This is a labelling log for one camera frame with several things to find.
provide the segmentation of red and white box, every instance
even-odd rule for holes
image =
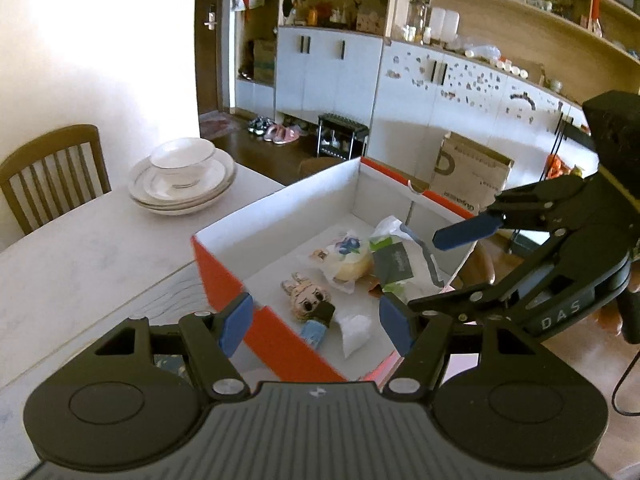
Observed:
[[[378,300],[364,288],[353,294],[330,288],[320,270],[305,267],[303,260],[341,232],[368,237],[388,216],[401,219],[428,245],[448,285],[473,245],[443,252],[431,239],[437,229],[470,213],[435,193],[413,191],[407,179],[362,158],[301,180],[195,234],[192,242],[209,304],[221,310],[243,291],[252,295],[254,321],[243,342],[283,381],[380,383],[399,357],[380,325]],[[358,313],[366,312],[373,320],[370,339],[345,358],[340,329],[332,322],[317,351],[303,342],[298,335],[302,324],[280,286],[292,272],[327,286],[337,308],[353,304]],[[246,348],[239,351],[246,353]]]

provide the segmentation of black cable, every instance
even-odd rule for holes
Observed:
[[[622,386],[622,383],[625,381],[626,377],[631,373],[633,367],[636,366],[638,359],[640,359],[640,351],[638,351],[636,357],[633,358],[629,366],[626,367],[625,373],[622,374],[622,377],[620,377],[618,384],[616,384],[616,387],[613,389],[613,393],[611,394],[611,405],[613,406],[613,409],[616,411],[616,413],[619,413],[620,415],[640,416],[640,412],[626,412],[625,410],[620,410],[616,405],[616,395],[618,394],[618,390],[620,389],[620,386]]]

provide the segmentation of white wall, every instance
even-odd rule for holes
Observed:
[[[151,148],[198,136],[194,0],[0,0],[0,160],[98,126],[111,187]],[[0,194],[0,250],[22,235]]]

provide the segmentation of white marble table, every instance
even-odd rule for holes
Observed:
[[[0,253],[0,480],[37,464],[22,426],[34,387],[132,314],[165,324],[206,307],[191,235],[281,188],[239,166],[216,205],[184,217],[157,216],[117,189]]]

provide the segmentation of stack of plates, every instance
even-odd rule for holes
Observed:
[[[162,177],[149,157],[144,158],[130,172],[129,194],[136,204],[159,215],[200,211],[219,199],[236,178],[236,163],[220,149],[203,164],[204,176],[193,186],[178,189]]]

